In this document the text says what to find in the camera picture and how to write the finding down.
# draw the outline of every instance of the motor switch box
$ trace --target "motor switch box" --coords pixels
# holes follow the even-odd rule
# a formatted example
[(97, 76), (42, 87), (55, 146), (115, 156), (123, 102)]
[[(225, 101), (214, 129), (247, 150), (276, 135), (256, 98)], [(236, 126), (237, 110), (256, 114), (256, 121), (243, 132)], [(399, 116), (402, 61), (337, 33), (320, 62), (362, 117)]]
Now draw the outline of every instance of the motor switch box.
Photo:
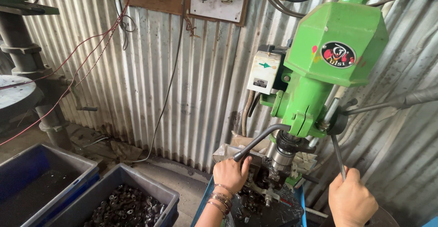
[(252, 62), (247, 89), (269, 95), (281, 63), (281, 55), (258, 51)]

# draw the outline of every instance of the woman's right hand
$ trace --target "woman's right hand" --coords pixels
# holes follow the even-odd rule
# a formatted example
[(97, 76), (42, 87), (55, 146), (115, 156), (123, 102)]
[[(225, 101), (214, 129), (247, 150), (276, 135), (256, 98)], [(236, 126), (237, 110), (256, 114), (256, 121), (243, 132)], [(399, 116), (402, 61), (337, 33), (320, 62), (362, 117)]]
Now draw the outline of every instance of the woman's right hand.
[(242, 170), (240, 170), (241, 161), (235, 162), (233, 157), (217, 163), (213, 168), (215, 184), (227, 187), (233, 192), (233, 194), (237, 193), (242, 189), (248, 178), (248, 170), (251, 160), (251, 156), (246, 157), (243, 161)]
[(345, 167), (347, 178), (339, 174), (330, 184), (328, 204), (336, 227), (363, 227), (379, 208), (374, 196), (360, 181), (357, 169)]

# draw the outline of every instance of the galvanized sheet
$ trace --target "galvanized sheet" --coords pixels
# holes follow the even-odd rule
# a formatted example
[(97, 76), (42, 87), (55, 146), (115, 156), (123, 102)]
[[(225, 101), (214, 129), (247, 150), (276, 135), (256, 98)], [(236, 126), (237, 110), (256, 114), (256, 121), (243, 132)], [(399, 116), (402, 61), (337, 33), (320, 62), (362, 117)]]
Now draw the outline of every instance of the galvanized sheet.
[[(114, 0), (39, 0), (39, 4), (60, 10), (60, 15), (25, 18), (32, 40), (42, 48), (44, 63), (52, 68), (59, 67), (80, 42), (109, 29), (117, 18)], [(80, 46), (58, 73), (71, 79), (99, 41), (100, 38), (93, 38)], [(77, 81), (95, 63), (106, 41), (103, 41), (84, 64)], [(78, 86), (82, 105), (98, 107), (97, 112), (77, 111), (72, 95), (63, 98), (60, 105), (68, 121), (125, 141), (134, 141), (120, 48), (120, 36), (115, 33), (96, 67)]]
[[(41, 0), (42, 4), (59, 7), (61, 11), (60, 16), (27, 19), (32, 38), (42, 46), (46, 62), (51, 66), (60, 65), (75, 44), (110, 27), (116, 17), (114, 0), (103, 1)], [(321, 1), (310, 0), (293, 8), (308, 12)], [(371, 73), (370, 85), (348, 90), (344, 101), (356, 97), (366, 104), (380, 91), (386, 91), (388, 83), (394, 81), (407, 64), (419, 38), (437, 21), (437, 10), (438, 0), (397, 1), (386, 18), (391, 40)], [(109, 134), (147, 148), (170, 79), (179, 17), (135, 7), (130, 7), (128, 13), (138, 27), (129, 34), (129, 48), (124, 52), (120, 50), (120, 34), (116, 33), (101, 62), (82, 85), (87, 105), (98, 106), (99, 111), (75, 111), (71, 97), (63, 101), (62, 107), (72, 122), (105, 129)], [(298, 22), (296, 18), (282, 15), (266, 0), (249, 0), (243, 28), (192, 19), (195, 34), (200, 38), (189, 37), (184, 31), (177, 72), (157, 132), (156, 153), (211, 172), (213, 151), (221, 143), (229, 142), (231, 130), (241, 130), (241, 114), (248, 95), (245, 86), (257, 47), (268, 43), (285, 45), (293, 38)], [(84, 46), (68, 62), (64, 72), (68, 77), (80, 59), (85, 58), (85, 52), (91, 50), (90, 45)], [(435, 35), (413, 70), (390, 95), (418, 85), (423, 79), (427, 80), (423, 85), (436, 83), (436, 46), (438, 37)], [(90, 57), (86, 69), (98, 54)], [(397, 210), (394, 213), (401, 213), (403, 206), (412, 203), (405, 207), (405, 215), (410, 214), (416, 224), (430, 219), (437, 209), (433, 200), (438, 152), (433, 114), (437, 109), (435, 103), (430, 103), (409, 112), (401, 135), (368, 181), (379, 202)], [(269, 124), (279, 122), (269, 113), (268, 107), (256, 107), (248, 119), (249, 136), (256, 136)], [(394, 123), (394, 118), (378, 122), (379, 119), (379, 114), (369, 114), (348, 141), (356, 146), (343, 149), (346, 164), (359, 168), (362, 173), (380, 151)], [(317, 154), (324, 157), (330, 151), (331, 143), (323, 142)], [(321, 183), (306, 185), (308, 206), (326, 210), (326, 189), (337, 173), (336, 164), (331, 160), (314, 174), (321, 178)]]
[[(135, 144), (152, 143), (178, 43), (180, 16), (130, 7), (138, 30), (123, 53)], [(155, 139), (156, 154), (211, 172), (219, 144), (240, 28), (192, 19), (184, 30), (175, 78)]]

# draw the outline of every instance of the bangle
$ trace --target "bangle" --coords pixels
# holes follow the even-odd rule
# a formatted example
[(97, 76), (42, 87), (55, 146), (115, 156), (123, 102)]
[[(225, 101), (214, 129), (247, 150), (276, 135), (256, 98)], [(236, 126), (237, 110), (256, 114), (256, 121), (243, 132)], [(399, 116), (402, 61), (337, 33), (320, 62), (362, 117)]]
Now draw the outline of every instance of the bangle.
[(223, 212), (222, 208), (219, 207), (216, 203), (211, 202), (211, 201), (208, 201), (207, 203), (210, 203), (210, 204), (212, 204), (213, 206), (217, 207), (217, 208), (222, 212), (223, 216), (225, 217), (226, 214)]
[(225, 186), (222, 185), (222, 184), (215, 184), (215, 187), (217, 187), (217, 186), (226, 189), (226, 190), (231, 194), (231, 198), (232, 198), (232, 199), (234, 198), (234, 193), (233, 193), (231, 190), (229, 190), (227, 187), (225, 187)]
[(223, 195), (221, 193), (212, 193), (210, 195), (209, 200), (210, 199), (215, 199), (215, 200), (221, 202), (225, 206), (225, 208), (226, 208), (225, 213), (226, 214), (230, 213), (231, 208), (233, 207), (233, 204), (232, 204), (231, 200), (227, 196), (225, 196), (225, 195)]

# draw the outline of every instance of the blue tray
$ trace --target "blue tray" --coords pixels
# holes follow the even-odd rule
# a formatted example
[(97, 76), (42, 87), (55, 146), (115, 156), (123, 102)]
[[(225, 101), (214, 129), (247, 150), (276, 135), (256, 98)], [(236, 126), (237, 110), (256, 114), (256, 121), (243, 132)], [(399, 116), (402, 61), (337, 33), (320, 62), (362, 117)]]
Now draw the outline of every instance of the blue tray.
[[(207, 189), (205, 190), (204, 196), (202, 197), (201, 204), (198, 207), (198, 210), (196, 211), (196, 214), (194, 215), (193, 221), (190, 225), (190, 227), (194, 227), (196, 223), (198, 222), (199, 217), (201, 216), (202, 211), (204, 211), (205, 205), (207, 204), (207, 201), (209, 200), (209, 196), (213, 192), (215, 187), (215, 181), (213, 177), (211, 177), (209, 185), (207, 186)], [(303, 186), (301, 186), (299, 189), (295, 190), (294, 193), (295, 198), (297, 198), (301, 204), (301, 207), (305, 209), (306, 205), (304, 202), (304, 193), (303, 193)], [(302, 227), (307, 227), (306, 222), (306, 211), (304, 211), (304, 214), (302, 218), (300, 219), (299, 225), (302, 225)]]
[[(0, 164), (2, 223), (21, 227), (42, 226), (97, 180), (99, 169), (96, 162), (58, 147), (36, 144)], [(21, 199), (29, 202), (37, 199), (35, 201), (42, 207), (38, 209), (39, 206), (31, 203), (24, 206), (19, 203)]]
[(167, 205), (167, 208), (155, 224), (155, 227), (172, 227), (175, 224), (179, 216), (178, 202), (180, 200), (180, 194), (137, 170), (120, 163), (45, 226), (83, 226), (85, 221), (91, 218), (93, 211), (100, 206), (100, 203), (108, 199), (111, 192), (122, 184), (138, 188), (143, 193), (150, 194), (159, 202)]

